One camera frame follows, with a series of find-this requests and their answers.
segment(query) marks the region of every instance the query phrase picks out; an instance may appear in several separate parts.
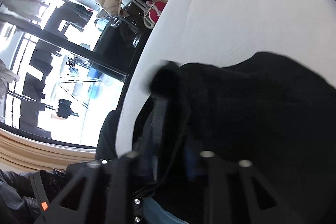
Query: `orange tab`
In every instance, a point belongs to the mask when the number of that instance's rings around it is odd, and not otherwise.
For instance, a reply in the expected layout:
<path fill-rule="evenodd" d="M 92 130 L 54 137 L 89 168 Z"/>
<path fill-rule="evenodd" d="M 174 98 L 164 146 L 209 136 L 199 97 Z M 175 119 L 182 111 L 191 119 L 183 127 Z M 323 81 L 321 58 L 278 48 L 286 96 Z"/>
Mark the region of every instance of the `orange tab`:
<path fill-rule="evenodd" d="M 46 202 L 42 202 L 41 206 L 42 206 L 44 211 L 46 211 L 48 209 L 48 204 Z"/>

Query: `window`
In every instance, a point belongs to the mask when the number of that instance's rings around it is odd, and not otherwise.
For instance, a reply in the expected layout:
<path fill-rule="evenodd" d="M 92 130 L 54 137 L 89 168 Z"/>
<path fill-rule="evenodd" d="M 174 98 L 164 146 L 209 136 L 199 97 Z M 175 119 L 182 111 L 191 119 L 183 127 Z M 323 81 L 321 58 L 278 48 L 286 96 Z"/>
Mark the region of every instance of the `window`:
<path fill-rule="evenodd" d="M 0 59 L 18 76 L 4 82 L 3 122 L 33 139 L 95 147 L 150 34 L 134 0 L 122 7 L 126 19 L 95 0 L 4 0 Z"/>

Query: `silver bolt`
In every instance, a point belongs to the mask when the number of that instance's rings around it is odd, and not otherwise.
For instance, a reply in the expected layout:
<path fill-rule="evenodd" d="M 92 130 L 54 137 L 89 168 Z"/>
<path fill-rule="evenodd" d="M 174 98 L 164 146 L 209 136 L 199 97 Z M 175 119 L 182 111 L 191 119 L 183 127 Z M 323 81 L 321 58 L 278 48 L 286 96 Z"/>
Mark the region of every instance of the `silver bolt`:
<path fill-rule="evenodd" d="M 238 165 L 240 167 L 250 167 L 252 165 L 252 162 L 250 160 L 240 160 L 238 162 Z"/>
<path fill-rule="evenodd" d="M 97 161 L 92 161 L 87 164 L 88 167 L 97 169 L 100 166 L 100 163 Z"/>
<path fill-rule="evenodd" d="M 128 158 L 135 158 L 139 155 L 139 153 L 137 151 L 130 151 L 126 154 L 126 157 Z"/>
<path fill-rule="evenodd" d="M 202 158 L 212 158 L 214 157 L 215 153 L 212 151 L 202 151 L 200 155 Z"/>

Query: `white fabric surface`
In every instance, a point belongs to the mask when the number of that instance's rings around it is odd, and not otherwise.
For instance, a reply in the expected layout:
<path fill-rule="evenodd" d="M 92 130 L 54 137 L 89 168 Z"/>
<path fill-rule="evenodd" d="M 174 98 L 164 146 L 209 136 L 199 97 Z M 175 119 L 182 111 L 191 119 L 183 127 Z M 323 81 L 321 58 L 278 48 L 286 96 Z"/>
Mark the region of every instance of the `white fabric surface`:
<path fill-rule="evenodd" d="M 118 126 L 116 149 L 132 148 L 135 119 L 152 73 L 171 60 L 219 67 L 258 51 L 287 55 L 336 85 L 335 0 L 169 0 L 137 65 Z"/>

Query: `red object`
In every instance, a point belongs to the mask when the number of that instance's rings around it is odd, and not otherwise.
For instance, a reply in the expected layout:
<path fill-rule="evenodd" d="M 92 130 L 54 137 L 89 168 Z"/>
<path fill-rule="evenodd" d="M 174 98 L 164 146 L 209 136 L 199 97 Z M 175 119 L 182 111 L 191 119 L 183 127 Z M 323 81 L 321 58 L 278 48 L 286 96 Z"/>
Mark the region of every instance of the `red object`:
<path fill-rule="evenodd" d="M 148 16 L 149 16 L 149 19 L 150 19 L 154 24 L 156 24 L 156 23 L 158 22 L 159 17 L 160 17 L 160 15 L 161 15 L 161 13 L 162 13 L 164 7 L 166 6 L 166 4 L 165 4 L 164 2 L 162 2 L 162 1 L 157 1 L 157 2 L 155 2 L 155 6 L 156 6 L 156 8 L 157 8 L 157 11 L 156 11 L 154 8 L 152 8 L 152 9 L 150 10 L 150 12 L 149 12 L 149 15 L 148 15 Z"/>

